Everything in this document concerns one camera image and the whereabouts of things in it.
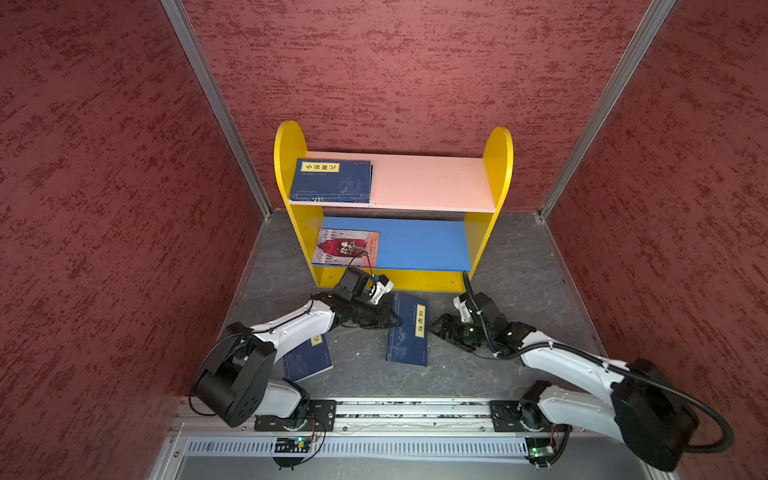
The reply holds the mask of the red Hamlet picture book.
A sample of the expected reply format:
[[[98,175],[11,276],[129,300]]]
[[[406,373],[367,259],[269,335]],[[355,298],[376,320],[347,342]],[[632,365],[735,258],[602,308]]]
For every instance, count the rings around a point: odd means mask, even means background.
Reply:
[[[378,232],[322,228],[318,233],[312,263],[375,268],[379,240]]]

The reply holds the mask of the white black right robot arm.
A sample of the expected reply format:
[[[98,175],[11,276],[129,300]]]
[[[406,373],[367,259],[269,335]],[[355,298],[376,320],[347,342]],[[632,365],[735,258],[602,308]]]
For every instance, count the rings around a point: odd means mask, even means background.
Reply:
[[[623,442],[657,470],[677,467],[699,419],[682,398],[662,389],[666,378],[653,363],[610,360],[559,342],[507,320],[483,293],[464,293],[453,305],[456,314],[433,321],[430,333],[469,353],[486,346],[496,360],[517,361],[572,386],[538,380],[520,399],[492,406],[495,422],[533,433],[577,427]]]

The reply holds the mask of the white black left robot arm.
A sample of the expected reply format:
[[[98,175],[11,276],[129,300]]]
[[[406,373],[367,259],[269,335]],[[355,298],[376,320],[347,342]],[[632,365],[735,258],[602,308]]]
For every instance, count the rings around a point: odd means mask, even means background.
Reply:
[[[254,326],[228,325],[193,377],[197,398],[230,427],[272,417],[287,430],[310,418],[310,395],[290,380],[272,377],[274,365],[301,344],[345,324],[363,329],[402,325],[391,307],[394,282],[384,274],[348,267],[330,291],[310,296],[297,310]]]

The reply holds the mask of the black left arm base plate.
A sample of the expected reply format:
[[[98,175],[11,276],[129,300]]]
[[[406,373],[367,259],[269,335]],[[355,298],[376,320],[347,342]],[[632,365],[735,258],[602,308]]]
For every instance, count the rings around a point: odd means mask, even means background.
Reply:
[[[337,402],[335,400],[301,400],[297,409],[288,417],[258,415],[254,420],[256,432],[305,433],[332,431]]]

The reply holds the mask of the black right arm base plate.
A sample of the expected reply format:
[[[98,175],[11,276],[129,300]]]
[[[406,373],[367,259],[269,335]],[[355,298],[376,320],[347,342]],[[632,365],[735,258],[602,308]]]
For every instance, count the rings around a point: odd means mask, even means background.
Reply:
[[[548,420],[537,404],[529,401],[492,400],[490,418],[496,433],[544,435],[552,431],[565,433],[570,427]]]

